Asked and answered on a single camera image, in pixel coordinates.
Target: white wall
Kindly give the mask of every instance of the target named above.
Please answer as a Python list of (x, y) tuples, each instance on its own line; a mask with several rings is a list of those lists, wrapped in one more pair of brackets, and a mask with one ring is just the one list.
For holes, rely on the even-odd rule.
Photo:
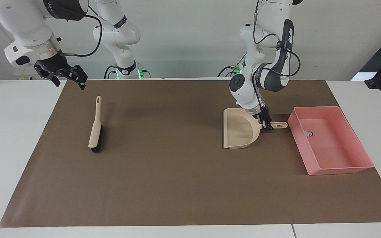
[[(128, 20), (142, 32), (131, 48), (153, 77), (212, 77), (245, 53), (239, 29), (253, 19), (255, 0), (121, 0)], [(91, 0), (90, 5), (96, 9)], [(381, 47), (381, 0), (304, 0), (292, 9), (294, 52), (302, 68), (294, 79), (350, 80)], [(95, 20), (48, 19), (66, 53), (88, 53)], [(0, 79), (12, 78), (0, 40)], [(114, 60), (105, 48), (69, 58), (90, 78), (101, 78)]]

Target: black cable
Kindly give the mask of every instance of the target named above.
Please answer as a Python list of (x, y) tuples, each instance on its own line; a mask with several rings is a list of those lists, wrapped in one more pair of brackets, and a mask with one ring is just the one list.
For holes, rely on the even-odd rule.
[(111, 74), (111, 73), (117, 73), (117, 72), (116, 72), (116, 71), (111, 71), (111, 72), (109, 72), (109, 73), (108, 73), (108, 78), (110, 78), (110, 74)]
[(237, 72), (236, 72), (236, 71), (228, 72), (228, 73), (226, 74), (226, 77), (227, 77), (229, 74), (230, 74), (230, 76), (232, 76), (232, 74), (237, 74)]
[(292, 60), (292, 53), (290, 53), (289, 63), (287, 63), (287, 68), (289, 69), (289, 72), (290, 72), (290, 62), (291, 62), (291, 60)]
[(266, 36), (264, 36), (259, 42), (257, 42), (256, 40), (255, 40), (255, 25), (257, 24), (257, 18), (258, 18), (258, 4), (260, 4), (260, 0), (258, 0), (257, 1), (257, 6), (255, 7), (255, 13), (254, 13), (254, 29), (253, 29), (253, 31), (252, 31), (252, 38), (253, 38), (253, 40), (254, 40), (254, 43), (256, 44), (256, 45), (258, 45), (258, 44), (260, 44), (261, 42), (263, 42), (267, 37), (269, 37), (269, 36), (277, 36), (277, 34), (268, 34), (268, 35), (266, 35)]
[(98, 48), (100, 47), (101, 39), (103, 38), (103, 23), (97, 17), (91, 16), (91, 15), (85, 15), (85, 17), (95, 19), (98, 21), (98, 23), (100, 23), (100, 39), (98, 40), (97, 46), (95, 47), (94, 51), (92, 51), (91, 53), (86, 54), (86, 55), (78, 55), (78, 54), (74, 54), (74, 53), (63, 53), (64, 56), (88, 57), (88, 56), (93, 55), (98, 50)]
[(254, 92), (255, 92), (255, 95), (257, 95), (257, 99), (258, 99), (258, 105), (260, 105), (260, 111), (262, 112), (263, 111), (263, 107), (261, 106), (261, 100), (260, 100), (260, 97), (258, 96), (258, 92), (257, 92), (257, 89), (255, 87), (255, 83), (254, 83), (254, 75), (257, 71), (255, 71), (253, 74), (252, 74), (252, 87), (254, 88)]
[(143, 73), (144, 73), (144, 72), (147, 72), (147, 73), (149, 74), (149, 77), (152, 78), (152, 76), (151, 76), (151, 72), (149, 72), (148, 70), (142, 70), (142, 72), (143, 72)]
[(237, 66), (239, 66), (240, 62), (242, 62), (242, 60), (245, 58), (246, 56), (246, 53), (242, 56), (242, 59), (239, 60), (239, 62), (236, 64)]
[(261, 42), (263, 42), (263, 41), (264, 41), (267, 37), (269, 37), (269, 36), (277, 36), (277, 34), (271, 33), (271, 34), (268, 34), (268, 35), (264, 36), (259, 42), (256, 42), (256, 41), (255, 41), (255, 27), (254, 27), (254, 33), (253, 33), (253, 35), (254, 35), (254, 43), (255, 43), (256, 45), (258, 45), (258, 44), (260, 44)]
[(99, 14), (97, 14), (97, 12), (95, 12), (95, 10), (93, 8), (91, 8), (91, 6), (89, 6), (89, 9), (91, 9), (95, 15), (100, 16)]
[(220, 77), (220, 75), (221, 75), (226, 69), (231, 69), (231, 68), (232, 68), (231, 66), (227, 66), (226, 68), (222, 69), (222, 70), (218, 73), (217, 77)]
[(299, 70), (301, 69), (301, 59), (299, 58), (299, 56), (297, 54), (293, 53), (292, 51), (288, 50), (287, 52), (291, 53), (292, 55), (294, 55), (296, 57), (296, 59), (298, 59), (298, 69), (296, 70), (295, 73), (293, 73), (293, 74), (281, 74), (281, 73), (279, 73), (279, 72), (277, 72), (277, 71), (275, 71), (273, 69), (269, 69), (269, 68), (262, 68), (261, 70), (267, 69), (267, 70), (269, 70), (269, 71), (271, 71), (271, 72), (273, 72), (275, 74), (278, 74), (280, 76), (283, 76), (283, 77), (292, 77), (292, 76), (295, 76), (299, 72)]
[(115, 66), (110, 65), (110, 66), (106, 69), (106, 72), (104, 73), (104, 79), (107, 78), (107, 73), (108, 73), (108, 71), (109, 71), (111, 68), (115, 68)]

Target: black bristles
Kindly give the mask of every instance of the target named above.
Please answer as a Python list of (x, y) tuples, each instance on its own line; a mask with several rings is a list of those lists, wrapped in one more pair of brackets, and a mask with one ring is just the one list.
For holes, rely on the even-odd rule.
[(103, 131), (104, 127), (101, 125), (100, 137), (98, 138), (98, 145), (95, 148), (91, 148), (92, 152), (99, 153), (101, 151), (101, 143), (103, 141)]

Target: white table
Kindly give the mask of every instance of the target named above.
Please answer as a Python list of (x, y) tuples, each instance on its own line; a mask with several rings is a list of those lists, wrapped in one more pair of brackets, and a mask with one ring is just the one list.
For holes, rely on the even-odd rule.
[[(228, 80), (228, 78), (204, 78)], [(54, 109), (59, 88), (48, 81), (0, 81), (0, 220)], [(381, 175), (381, 92), (363, 82), (330, 81), (349, 123)], [(378, 237), (381, 223), (248, 226), (31, 227), (0, 237)]]

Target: brown mat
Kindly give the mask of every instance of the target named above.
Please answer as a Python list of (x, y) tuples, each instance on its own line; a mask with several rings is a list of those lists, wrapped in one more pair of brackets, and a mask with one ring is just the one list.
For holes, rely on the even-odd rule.
[[(222, 149), (227, 81), (65, 86), (0, 227), (381, 222), (381, 178), (309, 176), (289, 129)], [(263, 91), (271, 116), (337, 105), (324, 81)], [(87, 148), (103, 97), (102, 152)]]

